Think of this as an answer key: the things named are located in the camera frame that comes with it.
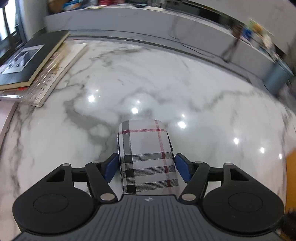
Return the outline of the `orange storage box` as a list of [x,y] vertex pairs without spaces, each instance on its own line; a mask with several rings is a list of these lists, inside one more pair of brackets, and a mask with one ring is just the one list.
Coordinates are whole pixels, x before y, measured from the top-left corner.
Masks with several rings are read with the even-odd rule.
[[287,198],[285,212],[295,210],[296,206],[296,152],[293,150],[286,158]]

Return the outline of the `grey trash bin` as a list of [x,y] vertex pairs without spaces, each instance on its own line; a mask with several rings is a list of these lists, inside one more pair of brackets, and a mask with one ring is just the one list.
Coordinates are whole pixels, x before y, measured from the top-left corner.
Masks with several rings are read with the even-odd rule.
[[272,95],[277,95],[280,89],[293,77],[293,72],[289,66],[282,60],[276,61],[274,67],[264,78],[263,83],[266,89]]

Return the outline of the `pink book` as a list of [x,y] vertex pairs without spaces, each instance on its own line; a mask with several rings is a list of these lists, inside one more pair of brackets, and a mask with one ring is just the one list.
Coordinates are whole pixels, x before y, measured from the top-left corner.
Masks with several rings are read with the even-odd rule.
[[0,101],[0,148],[2,147],[4,137],[10,126],[11,119],[15,113],[18,104],[13,101]]

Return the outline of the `plaid zippered case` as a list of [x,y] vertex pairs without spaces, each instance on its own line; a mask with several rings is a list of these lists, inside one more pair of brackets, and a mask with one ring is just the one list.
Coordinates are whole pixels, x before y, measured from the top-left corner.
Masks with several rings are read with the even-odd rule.
[[173,149],[161,121],[126,120],[117,140],[124,194],[178,195]]

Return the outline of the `black hardcover book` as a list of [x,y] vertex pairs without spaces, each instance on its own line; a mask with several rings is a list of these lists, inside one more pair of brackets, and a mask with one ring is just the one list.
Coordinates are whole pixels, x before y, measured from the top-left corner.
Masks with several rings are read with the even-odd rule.
[[1,90],[30,86],[68,36],[69,31],[62,30],[30,39],[1,73]]

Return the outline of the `beige large book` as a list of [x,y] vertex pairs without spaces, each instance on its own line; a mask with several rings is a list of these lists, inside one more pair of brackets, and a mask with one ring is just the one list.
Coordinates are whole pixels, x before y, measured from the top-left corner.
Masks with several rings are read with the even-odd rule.
[[22,102],[35,107],[42,107],[55,89],[59,81],[68,72],[68,70],[79,60],[86,52],[87,44],[75,41],[65,42],[49,59],[29,87]]

